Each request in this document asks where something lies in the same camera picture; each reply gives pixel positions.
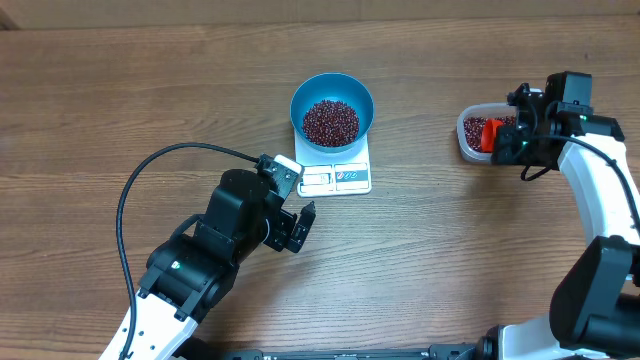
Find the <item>red scoop with blue handle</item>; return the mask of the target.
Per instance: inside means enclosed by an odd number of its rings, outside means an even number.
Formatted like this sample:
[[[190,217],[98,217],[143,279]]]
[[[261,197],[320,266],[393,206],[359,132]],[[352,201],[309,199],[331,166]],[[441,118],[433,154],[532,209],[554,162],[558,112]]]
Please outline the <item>red scoop with blue handle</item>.
[[[492,153],[495,147],[497,130],[504,125],[504,122],[496,118],[488,118],[483,126],[480,148],[483,153]]]

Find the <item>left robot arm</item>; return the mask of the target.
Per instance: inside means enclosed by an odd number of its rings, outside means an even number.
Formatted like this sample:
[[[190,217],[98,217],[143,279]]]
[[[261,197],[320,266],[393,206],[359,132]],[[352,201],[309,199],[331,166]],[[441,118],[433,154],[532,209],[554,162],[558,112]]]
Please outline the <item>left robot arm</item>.
[[[194,214],[149,256],[134,303],[105,359],[168,359],[231,290],[261,244],[297,253],[315,219],[282,205],[303,169],[281,163],[223,173],[203,214]]]

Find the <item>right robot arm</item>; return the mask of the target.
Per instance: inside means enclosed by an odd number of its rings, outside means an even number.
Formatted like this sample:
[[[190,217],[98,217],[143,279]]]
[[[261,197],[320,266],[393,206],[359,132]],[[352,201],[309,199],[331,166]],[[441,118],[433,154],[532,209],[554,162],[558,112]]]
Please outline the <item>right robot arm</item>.
[[[544,89],[521,84],[503,103],[465,109],[456,126],[472,163],[559,171],[579,210],[586,248],[551,299],[547,314],[497,326],[461,359],[629,359],[639,355],[639,191],[616,119],[591,105],[592,77],[551,74]]]

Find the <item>white digital kitchen scale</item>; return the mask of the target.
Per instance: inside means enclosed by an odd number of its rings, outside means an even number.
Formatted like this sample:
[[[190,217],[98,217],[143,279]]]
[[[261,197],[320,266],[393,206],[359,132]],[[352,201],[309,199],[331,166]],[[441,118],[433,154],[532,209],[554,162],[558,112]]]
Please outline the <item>white digital kitchen scale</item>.
[[[303,198],[364,195],[372,190],[368,136],[336,153],[312,148],[295,134],[296,161],[303,166],[297,193]]]

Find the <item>red beans in bowl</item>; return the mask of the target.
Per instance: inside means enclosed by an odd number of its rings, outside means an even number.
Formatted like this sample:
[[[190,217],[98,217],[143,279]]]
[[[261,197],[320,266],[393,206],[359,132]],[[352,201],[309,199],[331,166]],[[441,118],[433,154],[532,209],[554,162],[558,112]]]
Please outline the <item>red beans in bowl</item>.
[[[304,115],[302,129],[313,144],[342,147],[358,137],[360,120],[356,111],[343,101],[322,100]]]

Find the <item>blue plastic bowl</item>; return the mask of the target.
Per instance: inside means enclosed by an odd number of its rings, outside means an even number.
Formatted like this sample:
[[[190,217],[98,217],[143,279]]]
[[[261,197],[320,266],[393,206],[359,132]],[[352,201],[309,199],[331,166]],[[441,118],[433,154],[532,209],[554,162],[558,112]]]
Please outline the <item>blue plastic bowl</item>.
[[[342,147],[323,147],[311,143],[305,136],[302,124],[305,113],[322,100],[343,101],[351,106],[360,120],[356,140]],[[294,92],[290,102],[290,120],[294,131],[312,148],[329,153],[345,151],[362,139],[373,125],[375,103],[371,92],[357,78],[343,73],[322,73],[303,82]]]

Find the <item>red adzuki beans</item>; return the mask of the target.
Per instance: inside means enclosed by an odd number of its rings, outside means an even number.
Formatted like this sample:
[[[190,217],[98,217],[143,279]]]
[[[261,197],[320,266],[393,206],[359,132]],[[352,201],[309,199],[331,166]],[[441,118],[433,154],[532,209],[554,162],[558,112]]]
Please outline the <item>red adzuki beans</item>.
[[[503,125],[513,126],[516,117],[514,115],[492,117],[492,120],[500,121]],[[463,120],[463,129],[467,144],[476,152],[484,153],[481,145],[482,133],[488,121],[489,118],[487,117],[467,117]]]

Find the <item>clear plastic container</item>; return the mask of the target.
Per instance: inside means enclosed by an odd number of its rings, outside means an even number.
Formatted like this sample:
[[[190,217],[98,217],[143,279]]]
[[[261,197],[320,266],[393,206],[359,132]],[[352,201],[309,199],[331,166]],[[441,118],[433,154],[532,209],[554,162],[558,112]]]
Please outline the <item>clear plastic container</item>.
[[[464,120],[470,117],[495,118],[503,116],[515,116],[516,108],[506,103],[483,103],[467,107],[459,115],[456,131],[461,155],[464,160],[471,163],[489,164],[491,161],[490,153],[481,153],[475,151],[467,142]]]

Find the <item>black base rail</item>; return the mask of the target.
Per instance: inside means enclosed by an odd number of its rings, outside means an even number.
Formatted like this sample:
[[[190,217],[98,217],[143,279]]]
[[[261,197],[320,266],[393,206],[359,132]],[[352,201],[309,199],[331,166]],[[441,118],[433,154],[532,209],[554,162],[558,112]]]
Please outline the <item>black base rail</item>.
[[[377,349],[266,352],[257,349],[220,350],[201,339],[187,340],[172,355],[186,360],[472,360],[474,344],[435,344],[426,349]]]

